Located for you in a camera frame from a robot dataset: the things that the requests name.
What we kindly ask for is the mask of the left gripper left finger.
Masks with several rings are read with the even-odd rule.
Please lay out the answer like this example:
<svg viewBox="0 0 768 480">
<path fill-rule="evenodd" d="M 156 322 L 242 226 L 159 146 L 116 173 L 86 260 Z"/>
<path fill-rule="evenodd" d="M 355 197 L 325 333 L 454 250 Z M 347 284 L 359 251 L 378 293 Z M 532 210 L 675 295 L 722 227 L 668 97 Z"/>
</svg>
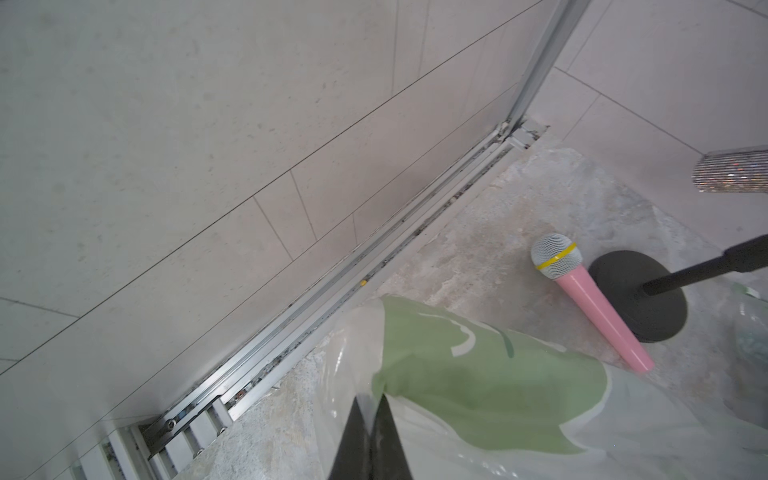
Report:
<svg viewBox="0 0 768 480">
<path fill-rule="evenodd" d="M 368 480 L 371 475 L 370 436 L 359 402 L 352 403 L 329 480 Z"/>
</svg>

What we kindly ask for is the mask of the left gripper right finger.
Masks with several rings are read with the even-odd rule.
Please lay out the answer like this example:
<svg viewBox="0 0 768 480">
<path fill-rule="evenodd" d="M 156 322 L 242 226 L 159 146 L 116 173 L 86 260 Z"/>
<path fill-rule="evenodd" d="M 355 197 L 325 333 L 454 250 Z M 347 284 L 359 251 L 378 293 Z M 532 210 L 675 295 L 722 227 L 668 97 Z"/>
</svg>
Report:
<svg viewBox="0 0 768 480">
<path fill-rule="evenodd" d="M 412 480 L 403 445 L 387 397 L 379 401 L 370 440 L 370 478 Z"/>
</svg>

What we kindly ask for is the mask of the zip-top bag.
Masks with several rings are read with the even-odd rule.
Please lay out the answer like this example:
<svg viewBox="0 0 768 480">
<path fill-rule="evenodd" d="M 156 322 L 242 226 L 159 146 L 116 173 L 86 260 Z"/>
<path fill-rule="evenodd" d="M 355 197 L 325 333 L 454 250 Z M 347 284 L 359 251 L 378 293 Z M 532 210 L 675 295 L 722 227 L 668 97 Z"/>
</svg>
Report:
<svg viewBox="0 0 768 480">
<path fill-rule="evenodd" d="M 725 307 L 733 360 L 725 405 L 739 418 L 767 428 L 767 299 L 734 282 Z"/>
<path fill-rule="evenodd" d="M 767 432 L 631 372 L 396 296 L 344 313 L 314 420 L 328 478 L 355 399 L 389 402 L 413 479 L 763 479 Z"/>
</svg>

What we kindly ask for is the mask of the pink toy microphone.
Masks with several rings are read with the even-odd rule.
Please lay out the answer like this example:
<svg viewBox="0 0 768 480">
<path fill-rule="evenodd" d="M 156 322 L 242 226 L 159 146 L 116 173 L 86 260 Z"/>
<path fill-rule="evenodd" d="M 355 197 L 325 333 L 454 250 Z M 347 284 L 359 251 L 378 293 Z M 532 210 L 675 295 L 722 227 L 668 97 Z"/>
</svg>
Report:
<svg viewBox="0 0 768 480">
<path fill-rule="evenodd" d="M 546 234 L 533 243 L 530 255 L 536 269 L 563 289 L 632 370 L 646 373 L 655 367 L 584 267 L 574 241 L 562 234 Z"/>
</svg>

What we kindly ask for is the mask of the black microphone stand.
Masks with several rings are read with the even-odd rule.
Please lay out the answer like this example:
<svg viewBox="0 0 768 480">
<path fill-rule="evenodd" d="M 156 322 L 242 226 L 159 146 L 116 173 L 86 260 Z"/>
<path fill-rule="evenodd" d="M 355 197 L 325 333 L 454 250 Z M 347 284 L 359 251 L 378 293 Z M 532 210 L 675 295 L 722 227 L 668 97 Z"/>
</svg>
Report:
<svg viewBox="0 0 768 480">
<path fill-rule="evenodd" d="M 675 273 L 652 257 L 630 250 L 600 256 L 588 272 L 635 337 L 642 343 L 657 343 L 674 337 L 686 324 L 685 286 L 766 266 L 767 237 L 762 235 Z"/>
</svg>

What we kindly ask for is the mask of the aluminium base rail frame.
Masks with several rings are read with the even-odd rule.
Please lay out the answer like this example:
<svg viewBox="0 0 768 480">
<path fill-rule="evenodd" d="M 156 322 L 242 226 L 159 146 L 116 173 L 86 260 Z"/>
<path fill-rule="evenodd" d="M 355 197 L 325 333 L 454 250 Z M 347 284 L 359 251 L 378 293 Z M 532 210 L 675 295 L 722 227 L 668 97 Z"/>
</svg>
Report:
<svg viewBox="0 0 768 480">
<path fill-rule="evenodd" d="M 45 479 L 172 479 L 299 362 L 331 319 L 375 290 L 405 249 L 438 231 L 545 132 L 532 119 L 499 127 L 291 301 L 220 367 L 148 425 L 120 420 L 79 437 Z"/>
</svg>

